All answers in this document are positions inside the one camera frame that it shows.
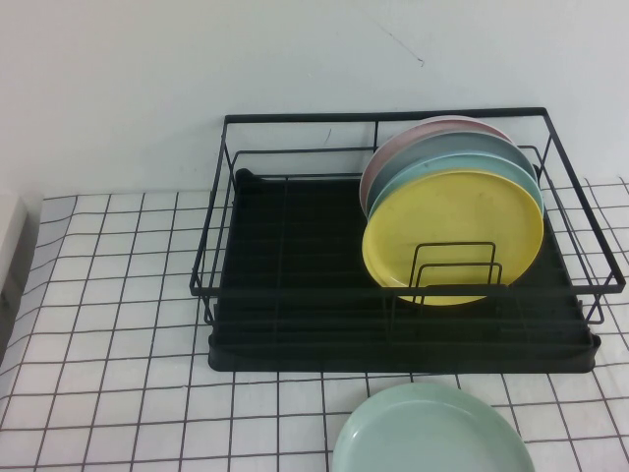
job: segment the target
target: plate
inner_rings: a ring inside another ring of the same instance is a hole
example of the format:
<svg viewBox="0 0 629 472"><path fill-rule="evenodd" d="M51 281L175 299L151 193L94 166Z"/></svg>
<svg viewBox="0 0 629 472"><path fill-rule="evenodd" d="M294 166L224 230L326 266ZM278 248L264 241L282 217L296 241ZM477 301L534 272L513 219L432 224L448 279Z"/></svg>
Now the plate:
<svg viewBox="0 0 629 472"><path fill-rule="evenodd" d="M417 126L414 126L410 130L407 130L399 135L386 141L378 150L373 154L370 159L363 177L361 178L360 186L360 199L363 212L367 212L367 194L369 188L372 185L373 178L377 175L382 166L401 149L416 143L417 141L426 138L428 136L437 135L446 131L484 131L486 133L499 136L510 143L513 143L509 137L502 133L497 128L488 125L482 121L470 118L467 116L456 115L444 115L436 116L433 118L427 118L422 120Z"/></svg>
<svg viewBox="0 0 629 472"><path fill-rule="evenodd" d="M418 244L493 242L502 264L500 283L514 282L535 259L543 237L542 213L519 185L499 175L471 169L434 172L391 193L372 214L363 236L363 259L384 287L408 287ZM418 251L413 286L488 283L489 245L428 246ZM491 270L496 283L497 267ZM413 301L413 297L402 297ZM430 296L427 305L458 305L481 296Z"/></svg>
<svg viewBox="0 0 629 472"><path fill-rule="evenodd" d="M515 182L535 199L540 212L543 214L543 197L538 183L519 165L503 159L500 156L475 152L465 154L441 155L433 159L416 162L397 173L377 196L370 211L370 217L376 208L393 192L403 185L422 177L423 175L441 170L459 168L478 169L491 172Z"/></svg>
<svg viewBox="0 0 629 472"><path fill-rule="evenodd" d="M472 151L499 155L519 165L531 177L537 179L533 164L529 162L527 156L516 146L496 135L475 131L439 133L403 148L384 163L368 189L365 214L370 213L373 202L389 180L408 165L437 155Z"/></svg>
<svg viewBox="0 0 629 472"><path fill-rule="evenodd" d="M359 406L334 448L334 472L535 472L524 443L490 406L456 388L407 383Z"/></svg>

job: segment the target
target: black dish rack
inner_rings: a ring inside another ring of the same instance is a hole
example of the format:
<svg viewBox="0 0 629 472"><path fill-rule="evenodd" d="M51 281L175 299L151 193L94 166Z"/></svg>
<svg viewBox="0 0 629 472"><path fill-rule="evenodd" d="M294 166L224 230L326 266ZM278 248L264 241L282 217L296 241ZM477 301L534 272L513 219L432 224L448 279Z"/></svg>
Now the black dish rack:
<svg viewBox="0 0 629 472"><path fill-rule="evenodd" d="M484 285L419 287L424 267L413 264L408 288L383 288L364 266L364 161L383 135L438 115L526 130L520 148L544 189L545 234L511 286L499 283L490 241L465 242L488 247L477 263ZM604 273L581 244L592 235ZM502 108L226 116L190 288L212 325L215 370L525 373L592 369L600 338L589 325L603 322L600 297L624 285L545 108ZM485 298L435 307L429 295Z"/></svg>

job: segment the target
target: pink plate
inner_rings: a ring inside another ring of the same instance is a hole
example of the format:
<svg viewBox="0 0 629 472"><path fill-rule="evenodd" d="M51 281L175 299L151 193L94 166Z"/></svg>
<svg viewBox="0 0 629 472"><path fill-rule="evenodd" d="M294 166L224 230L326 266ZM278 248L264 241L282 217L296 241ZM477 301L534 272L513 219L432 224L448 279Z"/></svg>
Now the pink plate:
<svg viewBox="0 0 629 472"><path fill-rule="evenodd" d="M367 167L363 172L359 191L361 208L363 209L363 213L365 215L369 214L369 209L367 208L367 196L370 192L370 187L372 186L373 179L375 179L375 176L380 169L382 169L384 164L386 164L391 157L400 150L407 148L417 141L446 131L484 131L486 133L499 136L502 139L507 140L509 143L513 143L508 136L497 128L467 116L435 116L433 118L422 120L419 125L414 126L410 130L406 130L405 132L388 140L370 159L370 162L367 164Z"/></svg>

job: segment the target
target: black drip tray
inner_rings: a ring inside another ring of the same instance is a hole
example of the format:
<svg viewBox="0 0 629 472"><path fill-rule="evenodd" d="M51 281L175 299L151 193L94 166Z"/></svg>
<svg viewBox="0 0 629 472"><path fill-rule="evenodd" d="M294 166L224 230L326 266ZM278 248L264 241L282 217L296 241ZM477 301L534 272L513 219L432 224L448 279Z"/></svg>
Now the black drip tray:
<svg viewBox="0 0 629 472"><path fill-rule="evenodd" d="M363 263L359 181L236 177L223 289L308 289L299 298L219 297L209 364L219 371L587 372L600 339L573 296L419 307L383 298ZM516 284L570 286L552 229ZM362 288L371 296L326 297ZM391 305L395 303L394 319Z"/></svg>

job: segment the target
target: white grid tablecloth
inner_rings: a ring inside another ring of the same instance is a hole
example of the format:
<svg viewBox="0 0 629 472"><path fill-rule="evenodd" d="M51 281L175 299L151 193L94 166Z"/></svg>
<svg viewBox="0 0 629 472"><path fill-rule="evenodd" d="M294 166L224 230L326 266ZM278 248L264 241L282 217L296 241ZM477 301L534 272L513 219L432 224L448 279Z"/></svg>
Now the white grid tablecloth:
<svg viewBox="0 0 629 472"><path fill-rule="evenodd" d="M628 274L629 188L620 179L584 185ZM593 327L602 346L588 374L217 373L188 288L207 200L198 192L44 203L0 368L0 469L328 471L362 401L434 382L492 405L541 472L629 470L629 293L603 297L605 323ZM596 242L580 244L594 273L604 267Z"/></svg>

